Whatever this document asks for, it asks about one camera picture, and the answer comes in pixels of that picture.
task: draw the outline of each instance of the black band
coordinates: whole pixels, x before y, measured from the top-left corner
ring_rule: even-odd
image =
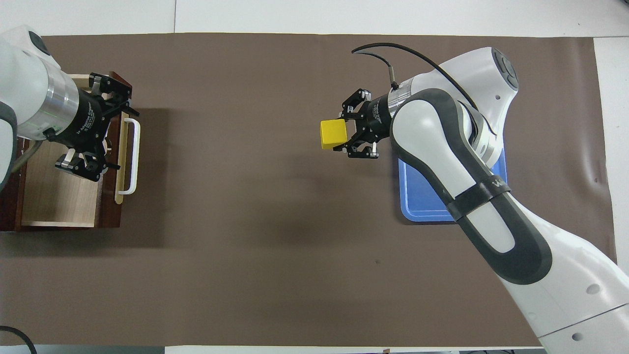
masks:
[[[103,124],[101,104],[91,94],[79,90],[79,107],[72,122],[50,141],[58,142],[77,152],[93,149],[94,135]]]
[[[511,188],[500,176],[490,176],[457,195],[445,207],[455,221],[474,211],[476,208],[496,198],[498,195],[511,191]]]
[[[391,114],[388,105],[389,95],[382,95],[375,100],[369,102],[367,108],[367,123],[369,128],[378,137],[376,141],[389,137],[389,129],[391,128]]]

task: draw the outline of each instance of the brown surface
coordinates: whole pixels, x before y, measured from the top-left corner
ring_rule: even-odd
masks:
[[[401,217],[388,144],[376,161],[320,149],[319,121],[349,94],[386,91],[383,64],[349,54],[383,40],[437,62],[488,45],[509,56],[513,195],[613,256],[591,39],[51,37],[67,72],[133,83],[138,191],[119,229],[3,234],[3,324],[50,344],[537,345],[457,226]],[[429,70],[381,53],[400,80]]]

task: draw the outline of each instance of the wooden cabinet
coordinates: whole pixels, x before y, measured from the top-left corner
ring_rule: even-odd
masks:
[[[115,72],[109,75],[126,83]],[[84,77],[74,77],[78,87],[87,85]],[[112,118],[107,133],[107,160],[121,165],[120,171],[109,169],[99,182],[64,173],[54,164],[67,148],[45,141],[0,192],[0,231],[119,227],[123,196],[118,191],[124,188],[127,165],[125,116]],[[28,143],[18,140],[18,156]]]

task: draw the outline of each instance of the wooden drawer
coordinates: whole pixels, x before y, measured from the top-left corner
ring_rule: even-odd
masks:
[[[126,82],[115,72],[109,75]],[[75,79],[75,82],[80,88],[87,85],[84,79]],[[123,189],[127,153],[125,117],[122,113],[122,116],[112,118],[107,133],[111,143],[107,160],[121,165],[121,170],[109,169],[99,182],[56,169],[55,161],[67,152],[67,148],[62,144],[43,142],[21,170],[11,175],[0,192],[0,231],[119,227],[123,199],[117,191]],[[28,140],[18,140],[17,156],[28,148],[28,144]]]

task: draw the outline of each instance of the black cable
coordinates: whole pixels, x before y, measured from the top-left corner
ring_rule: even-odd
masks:
[[[448,81],[450,81],[450,83],[452,83],[454,85],[454,87],[456,87],[459,90],[459,92],[461,92],[463,97],[465,97],[465,99],[470,103],[470,105],[472,105],[472,107],[474,107],[475,110],[478,110],[478,107],[476,106],[476,103],[474,102],[474,100],[472,100],[470,95],[467,94],[467,92],[465,92],[465,90],[461,87],[461,85],[459,85],[456,82],[456,80],[452,78],[452,76],[450,76],[447,72],[445,72],[437,63],[435,63],[434,61],[430,60],[430,58],[428,58],[427,56],[423,55],[422,53],[419,53],[415,49],[411,49],[409,47],[406,47],[404,45],[397,44],[397,43],[379,42],[379,43],[371,43],[371,44],[361,45],[360,47],[355,48],[352,51],[352,53],[359,52],[359,51],[361,51],[363,49],[369,49],[369,48],[375,48],[375,47],[397,48],[397,49],[401,49],[401,50],[403,50],[405,52],[409,52],[409,53],[411,53],[411,54],[421,58],[425,62],[429,63],[432,67],[434,67],[438,72],[440,72],[441,75],[443,75]]]
[[[9,327],[9,326],[0,326],[0,331],[10,332],[10,333],[13,333],[16,336],[20,337],[24,341],[24,343],[26,343],[26,346],[31,351],[31,354],[37,354],[37,350],[35,349],[35,345],[33,344],[31,339],[24,332],[20,331],[17,328],[13,328],[13,327]]]
[[[389,80],[391,82],[391,88],[393,90],[397,90],[399,88],[398,83],[395,81],[395,72],[393,71],[393,66],[391,66],[391,63],[389,63],[388,60],[386,60],[385,58],[381,57],[380,55],[377,55],[376,53],[372,53],[372,52],[365,52],[363,50],[358,50],[356,52],[354,52],[355,54],[365,54],[365,55],[370,55],[372,57],[376,57],[378,59],[380,59],[381,61],[383,61],[385,64],[387,64],[387,66],[389,67]]]

